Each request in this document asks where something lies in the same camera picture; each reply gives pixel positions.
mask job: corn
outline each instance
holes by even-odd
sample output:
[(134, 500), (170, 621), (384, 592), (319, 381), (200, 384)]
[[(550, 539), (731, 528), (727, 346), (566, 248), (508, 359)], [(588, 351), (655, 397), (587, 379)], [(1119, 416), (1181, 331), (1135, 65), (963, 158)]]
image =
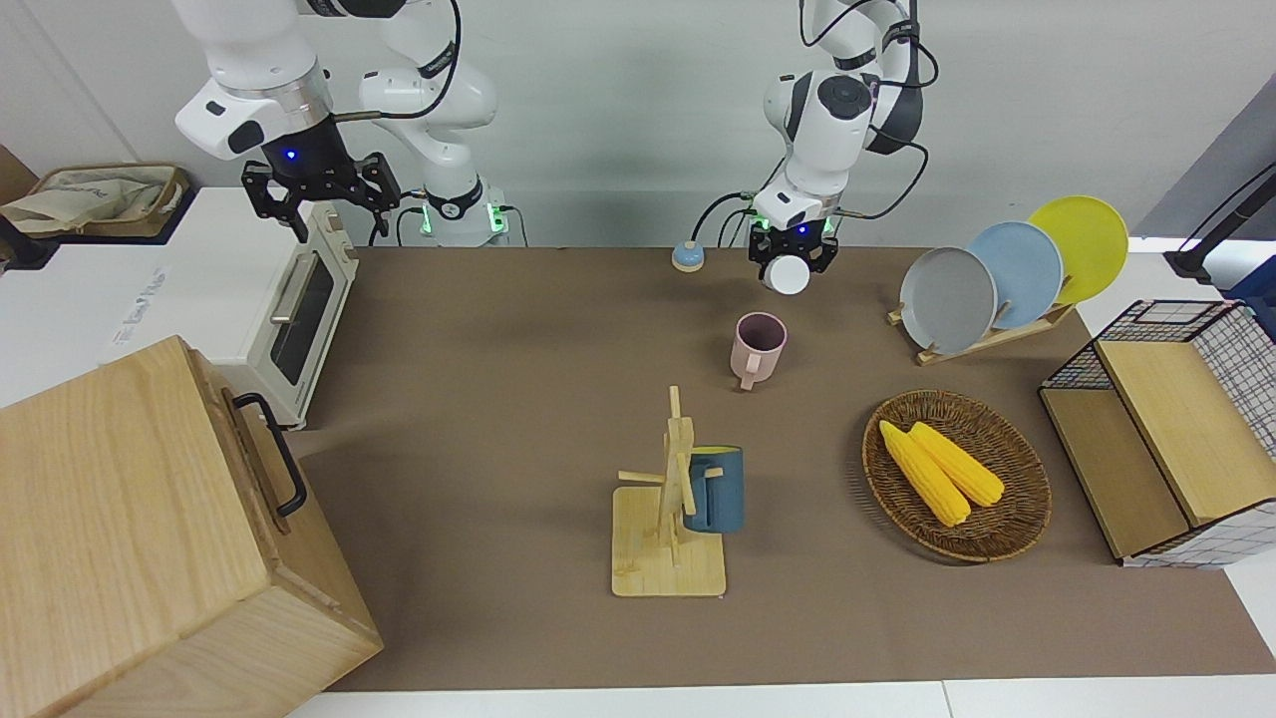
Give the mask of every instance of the corn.
[(1005, 485), (974, 457), (937, 432), (924, 422), (912, 425), (909, 436), (917, 443), (935, 464), (948, 474), (953, 485), (980, 506), (991, 506), (1002, 500)]
[(900, 465), (912, 488), (946, 527), (956, 527), (970, 517), (970, 504), (957, 491), (944, 471), (909, 435), (891, 422), (878, 423), (886, 450)]

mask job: grid pattern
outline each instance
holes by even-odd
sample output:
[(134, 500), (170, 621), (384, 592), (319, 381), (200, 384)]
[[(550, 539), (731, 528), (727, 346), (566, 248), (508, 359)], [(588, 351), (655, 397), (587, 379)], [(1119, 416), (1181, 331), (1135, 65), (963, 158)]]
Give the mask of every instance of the grid pattern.
[(1122, 566), (1222, 569), (1276, 547), (1276, 500), (1197, 529), (1164, 547), (1125, 559)]
[(1242, 306), (1206, 326), (1192, 343), (1276, 460), (1276, 344)]
[[(1136, 301), (1108, 324), (1095, 341), (1191, 341), (1229, 307), (1222, 301)], [(1099, 361), (1092, 341), (1041, 386), (1113, 389), (1113, 383)]]

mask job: yellow plate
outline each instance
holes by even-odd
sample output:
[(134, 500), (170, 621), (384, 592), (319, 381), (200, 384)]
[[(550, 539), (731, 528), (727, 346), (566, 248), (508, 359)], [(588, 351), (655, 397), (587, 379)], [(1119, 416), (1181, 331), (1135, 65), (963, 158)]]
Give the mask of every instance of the yellow plate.
[(1125, 219), (1111, 204), (1094, 196), (1060, 196), (1028, 217), (1050, 235), (1063, 256), (1067, 277), (1059, 304), (1090, 298), (1116, 279), (1129, 253)]

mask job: metal handle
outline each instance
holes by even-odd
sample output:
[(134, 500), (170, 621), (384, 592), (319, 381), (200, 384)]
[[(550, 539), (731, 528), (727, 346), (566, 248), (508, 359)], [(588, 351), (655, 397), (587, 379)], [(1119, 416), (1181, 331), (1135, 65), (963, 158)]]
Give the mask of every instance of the metal handle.
[(288, 274), (288, 281), (283, 284), (279, 302), (271, 311), (272, 324), (291, 324), (297, 319), (297, 310), (301, 309), (301, 300), (305, 298), (306, 286), (310, 284), (310, 277), (318, 265), (319, 255), (314, 251), (297, 256), (297, 260), (292, 263), (292, 273)]
[(258, 409), (262, 411), (262, 416), (265, 417), (265, 426), (271, 430), (271, 436), (274, 437), (274, 445), (279, 449), (279, 454), (283, 457), (283, 465), (288, 469), (288, 478), (292, 480), (292, 499), (285, 501), (274, 511), (281, 517), (286, 518), (296, 514), (299, 509), (306, 502), (309, 494), (306, 492), (306, 482), (301, 478), (301, 469), (297, 469), (297, 463), (292, 459), (292, 453), (288, 451), (288, 445), (283, 441), (283, 429), (279, 422), (274, 420), (274, 412), (271, 412), (271, 406), (267, 404), (265, 398), (260, 394), (242, 394), (231, 400), (236, 409), (244, 409), (250, 404), (256, 404)]

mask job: basket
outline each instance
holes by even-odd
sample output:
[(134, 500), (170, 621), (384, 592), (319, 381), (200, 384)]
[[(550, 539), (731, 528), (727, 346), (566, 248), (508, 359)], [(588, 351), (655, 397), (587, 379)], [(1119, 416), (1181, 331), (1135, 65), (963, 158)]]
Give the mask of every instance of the basket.
[[(968, 519), (948, 528), (905, 478), (886, 450), (878, 422), (903, 431), (925, 422), (977, 459), (1005, 485), (994, 506), (972, 506)], [(984, 404), (946, 392), (901, 394), (878, 407), (864, 431), (864, 474), (874, 499), (905, 534), (961, 561), (986, 564), (1032, 548), (1050, 523), (1050, 483), (1036, 451), (1009, 422)]]

